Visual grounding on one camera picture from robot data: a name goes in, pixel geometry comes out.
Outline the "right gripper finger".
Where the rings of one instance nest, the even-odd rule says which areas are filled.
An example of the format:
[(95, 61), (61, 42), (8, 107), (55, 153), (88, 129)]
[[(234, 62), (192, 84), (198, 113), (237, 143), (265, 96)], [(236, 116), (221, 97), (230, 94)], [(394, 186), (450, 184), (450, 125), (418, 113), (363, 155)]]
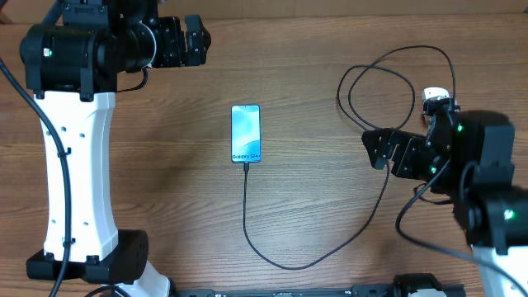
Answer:
[(374, 151), (376, 149), (377, 151), (383, 151), (388, 145), (406, 144), (412, 137), (412, 133), (386, 128), (365, 131), (361, 136), (361, 140), (367, 150)]
[(370, 164), (376, 170), (382, 170), (392, 157), (392, 145), (386, 138), (363, 138)]

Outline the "blue Samsung Galaxy smartphone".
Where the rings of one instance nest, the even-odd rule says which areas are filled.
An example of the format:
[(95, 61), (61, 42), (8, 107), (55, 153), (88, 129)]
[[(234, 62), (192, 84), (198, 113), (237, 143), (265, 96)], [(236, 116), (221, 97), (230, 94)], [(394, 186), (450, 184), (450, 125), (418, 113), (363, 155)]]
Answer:
[(232, 106), (231, 160), (233, 163), (259, 163), (262, 160), (259, 105)]

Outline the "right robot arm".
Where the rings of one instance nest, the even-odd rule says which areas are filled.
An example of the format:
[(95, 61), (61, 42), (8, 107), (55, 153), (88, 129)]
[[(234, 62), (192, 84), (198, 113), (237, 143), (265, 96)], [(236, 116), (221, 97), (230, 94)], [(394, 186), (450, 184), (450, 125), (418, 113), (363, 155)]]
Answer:
[[(427, 134), (368, 130), (361, 140), (375, 169), (423, 181), (400, 210), (395, 228), (422, 248), (478, 265), (487, 296), (527, 294), (527, 190), (512, 183), (515, 127), (494, 111), (437, 111)], [(404, 215), (425, 191), (448, 196), (471, 253), (414, 238)]]

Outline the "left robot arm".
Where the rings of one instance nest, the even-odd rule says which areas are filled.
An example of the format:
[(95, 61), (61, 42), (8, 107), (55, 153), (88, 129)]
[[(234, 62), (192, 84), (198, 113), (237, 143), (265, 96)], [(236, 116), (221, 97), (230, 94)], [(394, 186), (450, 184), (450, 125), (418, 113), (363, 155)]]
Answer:
[(33, 280), (80, 279), (114, 296), (174, 296), (149, 262), (143, 230), (117, 228), (110, 129), (120, 73), (205, 63), (201, 18), (159, 16), (155, 1), (58, 1), (21, 41), (23, 96), (42, 126), (49, 199), (44, 246), (26, 261)]

